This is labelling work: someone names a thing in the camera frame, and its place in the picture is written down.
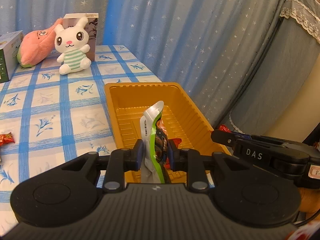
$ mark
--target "green box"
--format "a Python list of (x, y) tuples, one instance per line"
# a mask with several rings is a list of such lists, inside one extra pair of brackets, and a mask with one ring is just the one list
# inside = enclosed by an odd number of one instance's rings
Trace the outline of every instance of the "green box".
[(0, 83), (9, 81), (17, 67), (22, 39), (22, 31), (0, 35)]

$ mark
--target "yellow plastic tray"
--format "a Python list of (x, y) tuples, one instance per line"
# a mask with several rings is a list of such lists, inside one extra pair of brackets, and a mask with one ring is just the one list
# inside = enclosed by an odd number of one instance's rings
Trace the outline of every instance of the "yellow plastic tray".
[[(111, 126), (117, 148), (132, 148), (140, 133), (143, 112), (157, 101), (164, 101), (162, 120), (168, 139), (181, 138), (179, 148), (192, 148), (201, 155), (225, 152), (228, 149), (212, 142), (213, 128), (178, 83), (108, 83), (105, 85)], [(171, 182), (186, 182), (183, 171), (169, 171)], [(128, 171), (127, 182), (140, 182), (140, 172)]]

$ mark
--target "bunny ear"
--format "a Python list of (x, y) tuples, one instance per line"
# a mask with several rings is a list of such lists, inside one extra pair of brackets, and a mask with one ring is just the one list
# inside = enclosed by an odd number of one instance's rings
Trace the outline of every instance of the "bunny ear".
[(80, 26), (80, 27), (84, 28), (87, 23), (88, 23), (88, 18), (86, 16), (83, 16), (79, 19), (76, 26)]
[(62, 27), (62, 25), (61, 24), (57, 24), (57, 26), (54, 28), (54, 32), (57, 34), (57, 33), (59, 33), (59, 32), (61, 32), (61, 31), (63, 31), (64, 30), (64, 28)]

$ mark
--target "blue checkered tablecloth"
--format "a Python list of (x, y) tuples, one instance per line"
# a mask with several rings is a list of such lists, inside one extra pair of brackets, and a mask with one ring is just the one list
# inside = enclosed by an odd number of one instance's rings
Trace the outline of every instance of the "blue checkered tablecloth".
[(160, 82), (125, 46), (97, 46), (91, 68), (68, 75), (59, 74), (58, 55), (18, 66), (0, 84), (0, 134), (12, 132), (16, 142), (0, 147), (0, 236), (17, 223), (9, 200), (20, 182), (86, 152), (116, 148), (106, 83)]

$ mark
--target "lace trim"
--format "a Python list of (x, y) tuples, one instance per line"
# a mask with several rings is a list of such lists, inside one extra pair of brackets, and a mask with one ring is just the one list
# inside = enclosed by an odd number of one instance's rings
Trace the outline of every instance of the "lace trim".
[(302, 2), (300, 2), (299, 0), (286, 0), (286, 1), (295, 1), (298, 4), (302, 5), (303, 8), (305, 8), (309, 13), (311, 13), (318, 20), (318, 22), (320, 22), (320, 19), (316, 16), (316, 14), (313, 11), (311, 11), (306, 5), (304, 5)]
[(239, 133), (244, 133), (238, 127), (236, 127), (235, 124), (233, 123), (233, 121), (231, 119), (231, 111), (229, 113), (229, 121), (230, 121), (230, 123), (231, 123), (231, 125), (233, 126), (234, 129), (236, 129)]
[(320, 44), (318, 30), (318, 27), (320, 29), (320, 19), (303, 3), (298, 0), (286, 0), (281, 9), (280, 17), (294, 18)]

